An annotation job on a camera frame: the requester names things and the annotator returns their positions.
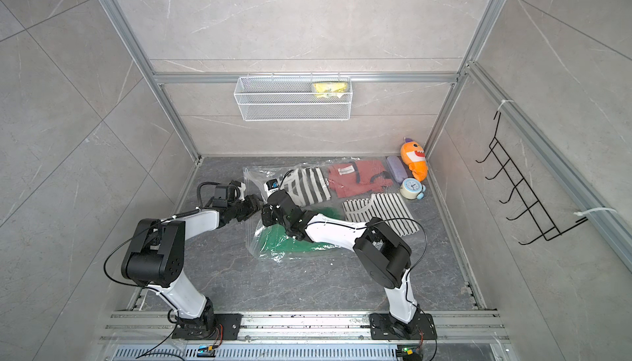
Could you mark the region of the green shirt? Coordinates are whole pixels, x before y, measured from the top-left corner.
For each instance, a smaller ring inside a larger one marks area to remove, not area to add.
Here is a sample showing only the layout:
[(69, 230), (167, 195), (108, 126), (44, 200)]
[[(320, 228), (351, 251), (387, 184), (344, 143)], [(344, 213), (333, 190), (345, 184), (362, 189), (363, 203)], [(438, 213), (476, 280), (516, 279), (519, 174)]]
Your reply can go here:
[(284, 258), (316, 257), (338, 249), (333, 244), (310, 243), (289, 237), (274, 217), (273, 210), (267, 206), (263, 208), (258, 223), (251, 228), (251, 233), (248, 250), (259, 259), (279, 262)]

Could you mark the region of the black white striped tank top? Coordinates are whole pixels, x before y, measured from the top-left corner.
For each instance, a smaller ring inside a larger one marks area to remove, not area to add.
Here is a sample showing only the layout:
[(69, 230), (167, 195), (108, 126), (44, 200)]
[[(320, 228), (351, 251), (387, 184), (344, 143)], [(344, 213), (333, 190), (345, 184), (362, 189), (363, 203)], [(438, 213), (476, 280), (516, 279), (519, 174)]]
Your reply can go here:
[(320, 168), (292, 169), (281, 180), (280, 187), (301, 207), (320, 204), (332, 198), (328, 180)]

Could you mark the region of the clear plastic vacuum bag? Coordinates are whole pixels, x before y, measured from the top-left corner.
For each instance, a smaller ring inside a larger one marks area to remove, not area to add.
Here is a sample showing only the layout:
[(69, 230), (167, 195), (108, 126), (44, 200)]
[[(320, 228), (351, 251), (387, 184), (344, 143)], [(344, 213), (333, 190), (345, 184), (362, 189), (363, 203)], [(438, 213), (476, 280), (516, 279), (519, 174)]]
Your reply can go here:
[(366, 231), (365, 221), (354, 224), (344, 219), (321, 163), (247, 167), (245, 181), (263, 198), (258, 218), (247, 224), (247, 247), (257, 258), (279, 262), (352, 250)]

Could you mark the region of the red shirt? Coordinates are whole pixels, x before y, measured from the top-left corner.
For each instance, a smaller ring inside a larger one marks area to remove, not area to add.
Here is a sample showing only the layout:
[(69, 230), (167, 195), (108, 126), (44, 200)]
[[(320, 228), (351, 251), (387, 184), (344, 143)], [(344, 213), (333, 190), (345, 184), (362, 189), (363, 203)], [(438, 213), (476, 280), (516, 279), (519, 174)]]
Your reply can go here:
[(352, 160), (329, 167), (329, 188), (338, 198), (382, 193), (391, 186), (392, 177), (379, 160)]

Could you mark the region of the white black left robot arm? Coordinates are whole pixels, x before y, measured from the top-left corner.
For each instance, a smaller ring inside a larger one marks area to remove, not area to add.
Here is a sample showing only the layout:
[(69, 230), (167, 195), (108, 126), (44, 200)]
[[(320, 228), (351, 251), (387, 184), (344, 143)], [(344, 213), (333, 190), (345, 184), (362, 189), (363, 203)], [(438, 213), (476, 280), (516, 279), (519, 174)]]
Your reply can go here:
[(263, 207), (261, 197), (248, 195), (240, 181), (199, 183), (196, 199), (192, 211), (141, 220), (121, 264), (123, 278), (155, 292), (169, 305), (174, 336), (184, 339), (221, 336), (224, 331), (210, 298), (202, 295), (184, 272), (186, 241), (231, 221), (246, 221)]

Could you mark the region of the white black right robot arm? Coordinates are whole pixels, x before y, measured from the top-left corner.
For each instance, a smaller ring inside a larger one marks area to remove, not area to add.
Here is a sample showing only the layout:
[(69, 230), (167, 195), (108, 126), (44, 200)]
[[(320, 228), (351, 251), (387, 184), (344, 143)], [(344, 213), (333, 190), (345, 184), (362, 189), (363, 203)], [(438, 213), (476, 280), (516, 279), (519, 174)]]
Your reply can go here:
[(382, 321), (387, 334), (409, 339), (420, 333), (416, 319), (421, 312), (411, 286), (411, 248), (386, 219), (374, 217), (365, 223), (332, 219), (302, 209), (286, 191), (278, 190), (263, 206), (262, 221), (265, 226), (279, 224), (296, 241), (354, 252), (368, 275), (384, 287), (389, 312)]

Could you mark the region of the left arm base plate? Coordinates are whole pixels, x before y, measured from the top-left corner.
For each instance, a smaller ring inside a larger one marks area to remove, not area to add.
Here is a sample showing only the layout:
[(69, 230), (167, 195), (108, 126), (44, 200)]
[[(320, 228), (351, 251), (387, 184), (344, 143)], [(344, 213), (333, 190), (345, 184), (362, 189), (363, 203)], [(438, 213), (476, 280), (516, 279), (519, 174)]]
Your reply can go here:
[(200, 318), (176, 318), (173, 339), (186, 341), (235, 341), (238, 338), (243, 315), (220, 313), (202, 315)]

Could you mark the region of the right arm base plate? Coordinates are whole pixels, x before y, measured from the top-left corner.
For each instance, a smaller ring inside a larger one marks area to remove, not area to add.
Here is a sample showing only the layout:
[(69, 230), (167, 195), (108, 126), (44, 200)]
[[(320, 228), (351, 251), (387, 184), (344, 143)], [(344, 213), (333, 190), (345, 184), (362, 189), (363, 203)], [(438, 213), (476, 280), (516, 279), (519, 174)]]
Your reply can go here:
[(403, 323), (389, 313), (371, 313), (370, 334), (373, 340), (382, 341), (434, 341), (437, 339), (434, 318), (427, 313), (417, 311), (409, 323)]

